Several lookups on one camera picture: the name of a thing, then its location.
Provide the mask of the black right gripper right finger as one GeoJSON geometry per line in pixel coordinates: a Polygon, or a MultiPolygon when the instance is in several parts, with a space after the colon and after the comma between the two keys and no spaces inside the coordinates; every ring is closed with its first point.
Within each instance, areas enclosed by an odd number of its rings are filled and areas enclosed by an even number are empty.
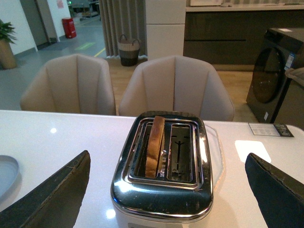
{"type": "Polygon", "coordinates": [[[245,170],[251,190],[269,228],[304,226],[304,185],[250,153],[245,170]]]}

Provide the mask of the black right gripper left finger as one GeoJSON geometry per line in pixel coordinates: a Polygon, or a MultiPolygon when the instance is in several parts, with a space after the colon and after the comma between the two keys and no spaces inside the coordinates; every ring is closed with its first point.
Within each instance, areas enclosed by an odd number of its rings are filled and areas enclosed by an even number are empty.
{"type": "Polygon", "coordinates": [[[0,213],[2,228],[72,228],[89,181],[90,154],[83,151],[0,213]]]}

